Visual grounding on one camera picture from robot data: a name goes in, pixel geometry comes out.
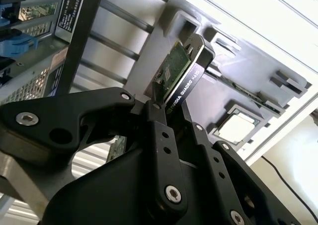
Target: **screw hole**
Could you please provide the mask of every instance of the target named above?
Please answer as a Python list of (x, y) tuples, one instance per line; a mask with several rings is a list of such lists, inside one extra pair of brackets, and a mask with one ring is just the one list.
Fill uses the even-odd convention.
[(25, 115), (25, 116), (22, 117), (22, 120), (26, 121), (26, 122), (32, 122), (33, 117), (29, 116), (29, 115)]
[(239, 217), (238, 215), (235, 215), (234, 218), (235, 218), (235, 220), (236, 220), (238, 223), (241, 222), (241, 219), (240, 219), (240, 217)]
[(219, 176), (222, 178), (222, 179), (225, 179), (225, 175), (221, 172), (219, 172)]
[(162, 135), (164, 138), (169, 138), (169, 135), (166, 132), (163, 132)]
[(50, 134), (50, 139), (60, 145), (68, 144), (72, 141), (73, 137), (71, 133), (62, 128), (53, 129)]
[(168, 147), (164, 147), (163, 148), (164, 152), (166, 152), (167, 154), (171, 154), (171, 150)]
[(170, 192), (170, 195), (174, 198), (178, 196), (177, 192), (174, 189), (171, 189), (169, 192)]

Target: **wall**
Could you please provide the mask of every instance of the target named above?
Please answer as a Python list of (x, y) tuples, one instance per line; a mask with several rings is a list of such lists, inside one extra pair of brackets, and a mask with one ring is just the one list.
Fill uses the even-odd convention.
[[(265, 155), (318, 216), (318, 127), (305, 118)], [(262, 158), (251, 168), (303, 225), (316, 225), (311, 214)]]

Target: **mesh vent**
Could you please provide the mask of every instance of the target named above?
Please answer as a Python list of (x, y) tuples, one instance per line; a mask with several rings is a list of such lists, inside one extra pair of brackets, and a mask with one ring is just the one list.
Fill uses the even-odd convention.
[(21, 30), (23, 33), (37, 37), (40, 35), (43, 35), (45, 33), (48, 33), (50, 31), (50, 22), (42, 23), (39, 25), (31, 26), (27, 29)]
[(42, 71), (38, 76), (34, 77), (29, 83), (19, 88), (5, 100), (1, 101), (0, 105), (9, 102), (17, 102), (43, 97), (48, 73), (49, 67)]

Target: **blue latch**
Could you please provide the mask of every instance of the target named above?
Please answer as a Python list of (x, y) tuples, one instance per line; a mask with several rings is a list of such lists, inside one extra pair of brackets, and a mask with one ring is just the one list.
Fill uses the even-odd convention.
[(4, 11), (4, 9), (9, 8), (9, 7), (12, 7), (12, 3), (0, 4), (0, 27), (10, 24), (10, 20), (2, 17), (2, 12)]
[(20, 34), (0, 42), (0, 56), (17, 58), (29, 50), (29, 41), (34, 42), (34, 48), (38, 48), (38, 40), (27, 34)]

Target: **black plastic part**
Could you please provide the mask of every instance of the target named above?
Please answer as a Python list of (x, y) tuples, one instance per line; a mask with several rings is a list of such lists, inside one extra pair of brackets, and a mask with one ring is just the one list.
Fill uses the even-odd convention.
[[(147, 138), (143, 143), (143, 176), (145, 181), (148, 180), (144, 186), (145, 200), (149, 213), (157, 222), (174, 224), (186, 213), (188, 206), (174, 132), (166, 125), (162, 106), (158, 109), (153, 101), (148, 101), (144, 112)], [(165, 189), (169, 185), (177, 188), (181, 194), (181, 201), (177, 204), (166, 197)]]
[(5, 75), (3, 77), (0, 77), (0, 87), (5, 85), (7, 82), (9, 82), (12, 79), (12, 77)]
[[(129, 95), (130, 99), (124, 99), (122, 93)], [(86, 144), (81, 140), (88, 140), (85, 135), (94, 132), (100, 120), (107, 125), (107, 122), (116, 119), (114, 108), (125, 114), (134, 104), (134, 98), (121, 88), (5, 104), (0, 107), (0, 150), (35, 165), (64, 166), (80, 144)], [(21, 112), (35, 114), (39, 123), (34, 126), (18, 124), (15, 118)], [(87, 118), (90, 119), (89, 124), (85, 123)], [(109, 137), (106, 129), (102, 136), (104, 139)]]
[(7, 30), (0, 31), (0, 42), (4, 40), (8, 40), (14, 36), (19, 36), (21, 34), (22, 32), (17, 29), (7, 29)]
[(275, 77), (272, 77), (270, 81), (296, 98), (301, 98), (308, 91), (306, 87), (301, 86), (298, 82), (281, 71), (277, 71)]
[(15, 60), (13, 59), (0, 57), (0, 80), (3, 77), (9, 76), (11, 72), (10, 65), (13, 64), (14, 62)]
[[(213, 144), (213, 149), (217, 150), (222, 156), (224, 163), (229, 171), (231, 180), (235, 184), (235, 190), (242, 204), (245, 204), (246, 210), (255, 220), (255, 224), (281, 225), (300, 223), (278, 201), (275, 195), (267, 186), (258, 178), (252, 169), (240, 158), (240, 156), (228, 145), (229, 150), (224, 149), (223, 144), (226, 142), (218, 141)], [(246, 204), (246, 198), (252, 202), (254, 209)]]
[[(49, 203), (41, 225), (166, 224), (154, 221), (146, 207), (145, 197), (151, 194), (145, 190), (149, 180), (143, 176), (143, 153), (142, 148), (129, 151), (65, 186)], [(175, 224), (213, 224), (207, 223), (214, 205), (204, 196), (203, 191), (209, 189), (205, 177), (193, 166), (180, 163), (180, 168), (188, 210)], [(204, 213), (202, 207), (210, 212)]]
[(101, 0), (83, 0), (56, 95), (69, 93)]
[[(153, 101), (142, 106), (121, 88), (6, 104), (0, 107), (0, 150), (22, 158), (20, 166), (29, 174), (32, 168), (32, 181), (40, 185), (42, 178), (63, 177), (75, 152), (89, 143), (113, 135), (133, 141), (122, 156), (56, 189), (41, 225), (235, 225), (231, 211), (245, 225), (299, 225), (229, 145), (210, 144), (186, 103), (169, 127), (163, 111)], [(36, 114), (39, 123), (18, 124), (20, 112)], [(168, 185), (180, 191), (180, 202), (166, 197)], [(17, 198), (1, 178), (0, 191)]]

